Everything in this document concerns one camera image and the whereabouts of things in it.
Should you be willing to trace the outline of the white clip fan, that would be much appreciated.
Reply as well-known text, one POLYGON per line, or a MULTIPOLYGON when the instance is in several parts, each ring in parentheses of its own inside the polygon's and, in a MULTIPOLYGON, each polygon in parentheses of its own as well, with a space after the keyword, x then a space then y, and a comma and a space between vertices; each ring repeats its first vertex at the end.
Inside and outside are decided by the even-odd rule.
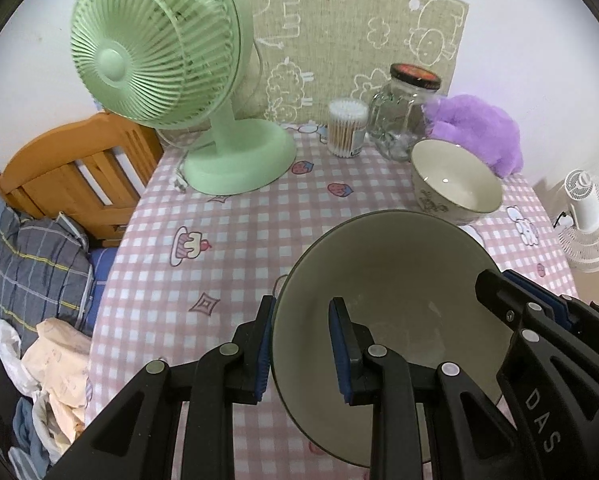
POLYGON ((566 210, 554 229, 569 265, 583 273, 599 272, 599 177, 584 169, 564 179, 566 210))

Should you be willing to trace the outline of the blue clothes pile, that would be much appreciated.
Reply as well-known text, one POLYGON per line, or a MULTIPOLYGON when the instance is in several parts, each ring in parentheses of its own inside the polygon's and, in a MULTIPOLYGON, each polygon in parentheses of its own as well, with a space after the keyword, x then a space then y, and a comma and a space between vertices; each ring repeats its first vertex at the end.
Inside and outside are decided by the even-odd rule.
POLYGON ((10 448, 8 457, 18 479, 45 478, 62 455, 49 409, 48 396, 42 393, 34 402, 22 396, 15 405, 12 429, 16 445, 10 448))

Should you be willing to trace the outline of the floral ceramic bowl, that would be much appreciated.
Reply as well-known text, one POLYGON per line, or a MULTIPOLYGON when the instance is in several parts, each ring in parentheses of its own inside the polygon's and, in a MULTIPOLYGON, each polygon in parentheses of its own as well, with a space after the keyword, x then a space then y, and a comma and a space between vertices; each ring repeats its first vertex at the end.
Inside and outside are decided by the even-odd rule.
POLYGON ((478 274, 495 266, 475 234, 421 212, 364 214, 320 237, 286 278, 272 333, 275 383, 298 429, 339 460, 369 466, 372 410, 347 405, 337 384, 334 297, 378 344, 414 364, 455 362, 499 401, 511 333, 475 296, 478 274))
POLYGON ((415 144, 411 179, 419 207, 458 226, 492 214, 503 203, 500 179, 458 144, 435 139, 415 144))

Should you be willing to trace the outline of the green patterned wall mat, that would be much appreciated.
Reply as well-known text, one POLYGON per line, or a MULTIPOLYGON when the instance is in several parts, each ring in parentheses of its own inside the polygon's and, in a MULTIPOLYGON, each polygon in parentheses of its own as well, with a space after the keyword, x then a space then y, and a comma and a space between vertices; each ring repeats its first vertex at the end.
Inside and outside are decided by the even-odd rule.
MULTIPOLYGON (((298 120, 323 117, 335 98, 371 98, 393 63, 430 70, 444 84, 467 14, 459 0, 250 3, 254 44, 231 96, 234 116, 269 120, 286 131, 298 120)), ((206 130, 155 131, 184 152, 206 130)))

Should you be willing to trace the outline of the purple plush toy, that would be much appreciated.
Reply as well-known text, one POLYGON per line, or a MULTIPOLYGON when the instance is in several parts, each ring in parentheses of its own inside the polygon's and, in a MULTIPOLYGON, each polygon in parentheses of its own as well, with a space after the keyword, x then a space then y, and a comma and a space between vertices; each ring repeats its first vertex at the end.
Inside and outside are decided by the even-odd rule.
POLYGON ((462 146, 501 179, 522 171, 520 128, 502 108, 461 94, 431 100, 423 113, 430 139, 462 146))

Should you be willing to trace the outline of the cotton swab container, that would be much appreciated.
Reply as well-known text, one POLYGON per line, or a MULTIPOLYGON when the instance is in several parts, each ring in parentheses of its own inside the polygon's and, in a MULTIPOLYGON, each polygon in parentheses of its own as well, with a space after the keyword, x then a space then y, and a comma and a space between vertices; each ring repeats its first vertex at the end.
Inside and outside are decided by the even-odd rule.
POLYGON ((329 103, 327 144, 331 154, 339 158, 357 156, 365 142, 369 107, 354 98, 335 99, 329 103))

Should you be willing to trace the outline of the white plastic bag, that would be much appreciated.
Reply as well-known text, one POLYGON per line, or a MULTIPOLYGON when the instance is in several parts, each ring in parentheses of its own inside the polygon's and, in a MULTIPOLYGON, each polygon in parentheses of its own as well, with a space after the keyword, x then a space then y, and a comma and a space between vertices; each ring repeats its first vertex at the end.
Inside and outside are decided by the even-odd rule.
POLYGON ((15 389, 35 400, 40 387, 21 359, 21 338, 16 330, 0 318, 0 362, 15 389))

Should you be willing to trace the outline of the grey plaid pillow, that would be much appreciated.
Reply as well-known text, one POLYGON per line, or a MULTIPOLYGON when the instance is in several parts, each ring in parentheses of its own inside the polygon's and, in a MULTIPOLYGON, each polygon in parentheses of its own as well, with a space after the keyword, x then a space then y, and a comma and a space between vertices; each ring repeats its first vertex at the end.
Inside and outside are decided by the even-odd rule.
POLYGON ((18 333, 21 348, 47 318, 92 335, 94 267, 86 231, 61 212, 35 219, 10 207, 0 217, 0 317, 18 333))

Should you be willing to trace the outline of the blue bed sheet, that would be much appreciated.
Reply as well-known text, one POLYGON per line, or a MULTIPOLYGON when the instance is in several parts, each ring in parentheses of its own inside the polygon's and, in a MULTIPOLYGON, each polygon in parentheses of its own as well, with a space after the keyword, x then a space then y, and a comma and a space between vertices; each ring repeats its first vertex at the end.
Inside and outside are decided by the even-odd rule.
POLYGON ((94 268, 94 287, 92 287, 91 307, 89 310, 89 315, 92 318, 97 316, 99 304, 101 302, 104 289, 106 289, 106 281, 109 278, 116 253, 116 247, 104 247, 94 249, 89 254, 90 263, 94 268))

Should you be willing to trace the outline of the peach cloth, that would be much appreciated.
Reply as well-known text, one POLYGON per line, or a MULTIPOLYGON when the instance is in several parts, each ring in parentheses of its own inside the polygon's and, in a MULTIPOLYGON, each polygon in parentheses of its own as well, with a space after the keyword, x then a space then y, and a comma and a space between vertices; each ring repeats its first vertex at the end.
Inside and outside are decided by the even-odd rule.
POLYGON ((33 408, 35 430, 56 462, 85 429, 91 339, 58 318, 47 318, 36 330, 37 339, 22 362, 39 385, 33 408))

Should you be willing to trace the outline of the green desk fan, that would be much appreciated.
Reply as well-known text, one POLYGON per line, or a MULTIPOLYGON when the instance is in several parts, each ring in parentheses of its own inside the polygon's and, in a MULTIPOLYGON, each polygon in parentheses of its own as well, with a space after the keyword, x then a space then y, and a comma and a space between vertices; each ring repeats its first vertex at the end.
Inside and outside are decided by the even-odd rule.
POLYGON ((296 156, 275 122, 234 116, 253 44, 250 0, 77 0, 72 14, 74 65, 106 110, 155 130, 208 126, 178 169, 208 195, 262 188, 296 156))

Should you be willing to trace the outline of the glass jar with lid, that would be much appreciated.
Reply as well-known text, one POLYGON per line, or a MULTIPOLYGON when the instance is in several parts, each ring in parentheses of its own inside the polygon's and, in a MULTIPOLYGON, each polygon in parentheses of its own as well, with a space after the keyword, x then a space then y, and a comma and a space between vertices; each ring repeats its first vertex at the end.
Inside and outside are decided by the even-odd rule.
POLYGON ((389 76, 371 100, 367 134, 384 158, 409 162, 414 144, 425 137, 424 107, 441 89, 441 78, 407 63, 393 63, 389 76))

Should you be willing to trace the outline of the wooden bed headboard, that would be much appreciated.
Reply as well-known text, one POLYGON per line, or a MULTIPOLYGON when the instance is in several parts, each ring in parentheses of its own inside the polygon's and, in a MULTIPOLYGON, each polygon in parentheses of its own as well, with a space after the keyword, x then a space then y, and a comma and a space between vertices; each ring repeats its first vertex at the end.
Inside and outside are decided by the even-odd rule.
POLYGON ((148 184, 164 153, 158 135, 101 112, 25 144, 0 170, 0 197, 36 219, 63 212, 103 246, 117 246, 140 200, 140 192, 117 162, 117 148, 139 182, 148 184))

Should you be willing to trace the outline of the pink checkered tablecloth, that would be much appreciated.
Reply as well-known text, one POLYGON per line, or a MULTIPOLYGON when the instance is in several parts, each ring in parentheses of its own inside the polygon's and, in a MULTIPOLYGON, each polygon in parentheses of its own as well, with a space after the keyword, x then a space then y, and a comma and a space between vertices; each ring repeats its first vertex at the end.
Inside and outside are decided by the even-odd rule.
MULTIPOLYGON (((382 209, 417 209, 410 165, 372 146, 337 158, 323 127, 289 125, 296 162, 260 190, 208 196, 174 187, 181 155, 164 152, 127 226, 100 300, 90 349, 86 424, 143 365, 196 361, 254 318, 293 264, 324 232, 382 209), (176 238, 191 237, 191 257, 176 238)), ((577 296, 552 221, 521 174, 503 184, 502 207, 467 228, 501 270, 558 295, 577 296)), ((237 479, 368 479, 309 443, 286 415, 273 381, 257 406, 234 409, 237 479)))

